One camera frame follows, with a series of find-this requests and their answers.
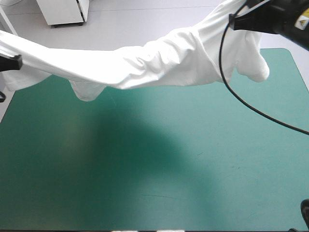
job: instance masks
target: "white drawer unit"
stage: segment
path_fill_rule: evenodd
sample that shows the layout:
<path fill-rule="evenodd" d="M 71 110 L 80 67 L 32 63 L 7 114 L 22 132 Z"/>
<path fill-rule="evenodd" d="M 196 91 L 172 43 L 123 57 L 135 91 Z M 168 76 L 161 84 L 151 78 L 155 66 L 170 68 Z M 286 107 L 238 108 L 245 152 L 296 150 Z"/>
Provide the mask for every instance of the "white drawer unit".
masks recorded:
<path fill-rule="evenodd" d="M 48 25 L 87 21 L 89 0 L 37 0 Z"/>

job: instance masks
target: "black object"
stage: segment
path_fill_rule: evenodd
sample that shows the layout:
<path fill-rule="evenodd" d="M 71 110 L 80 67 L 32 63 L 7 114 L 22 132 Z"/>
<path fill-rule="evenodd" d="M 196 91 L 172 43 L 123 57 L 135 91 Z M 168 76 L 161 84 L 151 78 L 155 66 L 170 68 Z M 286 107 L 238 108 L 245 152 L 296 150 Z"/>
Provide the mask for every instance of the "black object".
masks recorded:
<path fill-rule="evenodd" d="M 305 220 L 305 223 L 309 229 L 309 199 L 304 200 L 301 203 L 301 214 L 303 215 L 303 218 Z"/>
<path fill-rule="evenodd" d="M 249 10 L 233 18 L 234 30 L 280 34 L 309 51 L 309 0 L 247 0 Z"/>
<path fill-rule="evenodd" d="M 0 55 L 0 72 L 8 71 L 8 70 L 20 70 L 23 65 L 21 55 L 9 57 L 7 55 Z M 6 96 L 4 93 L 0 91 L 0 103 L 4 102 Z"/>

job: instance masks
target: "green table surface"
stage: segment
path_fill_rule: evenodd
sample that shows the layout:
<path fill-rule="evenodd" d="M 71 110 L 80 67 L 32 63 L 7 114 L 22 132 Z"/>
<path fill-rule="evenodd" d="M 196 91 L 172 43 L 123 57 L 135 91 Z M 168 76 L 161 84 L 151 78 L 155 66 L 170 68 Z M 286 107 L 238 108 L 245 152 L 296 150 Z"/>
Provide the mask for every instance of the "green table surface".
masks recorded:
<path fill-rule="evenodd" d="M 289 51 L 262 51 L 270 78 L 232 87 L 309 129 Z M 15 93 L 0 124 L 0 229 L 306 228 L 309 137 L 245 108 L 221 83 L 108 88 L 78 100 L 53 76 Z"/>

